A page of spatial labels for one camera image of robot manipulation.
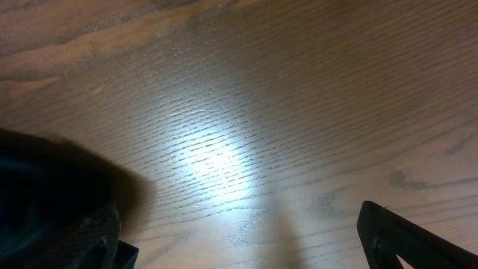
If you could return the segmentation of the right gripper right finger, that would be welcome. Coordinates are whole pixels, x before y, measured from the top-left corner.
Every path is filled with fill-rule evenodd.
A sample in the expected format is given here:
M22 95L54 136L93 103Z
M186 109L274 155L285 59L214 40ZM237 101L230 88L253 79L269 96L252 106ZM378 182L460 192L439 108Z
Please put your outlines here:
M402 269L401 260L413 268L477 267L477 255L372 201L362 203L357 230L372 269Z

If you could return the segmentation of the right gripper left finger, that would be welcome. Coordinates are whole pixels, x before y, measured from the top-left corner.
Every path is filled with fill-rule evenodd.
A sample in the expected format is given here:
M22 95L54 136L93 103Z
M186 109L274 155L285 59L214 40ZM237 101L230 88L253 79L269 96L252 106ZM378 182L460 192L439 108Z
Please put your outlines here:
M121 230L117 207L107 204L22 254L23 268L111 269Z

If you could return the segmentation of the black polo shirt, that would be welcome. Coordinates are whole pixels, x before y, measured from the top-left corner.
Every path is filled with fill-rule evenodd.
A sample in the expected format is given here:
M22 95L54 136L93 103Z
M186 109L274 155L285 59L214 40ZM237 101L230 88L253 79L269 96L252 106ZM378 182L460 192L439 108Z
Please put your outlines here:
M117 207L121 230L112 268L134 268L138 247L121 237L149 214L155 186L66 140L1 131L1 267L99 208Z

